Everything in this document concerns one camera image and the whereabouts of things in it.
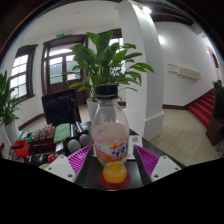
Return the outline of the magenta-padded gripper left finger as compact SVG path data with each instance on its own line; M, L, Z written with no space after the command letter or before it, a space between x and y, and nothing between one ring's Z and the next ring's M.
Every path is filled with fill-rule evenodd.
M74 183L88 154L93 155L92 145L86 146L69 156L59 156L45 168L45 171Z

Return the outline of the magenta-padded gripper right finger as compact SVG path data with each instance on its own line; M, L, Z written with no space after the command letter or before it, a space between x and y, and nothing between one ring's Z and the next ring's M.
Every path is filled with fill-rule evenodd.
M144 185L181 170L181 167L168 156L157 156L143 147L135 145L133 154Z

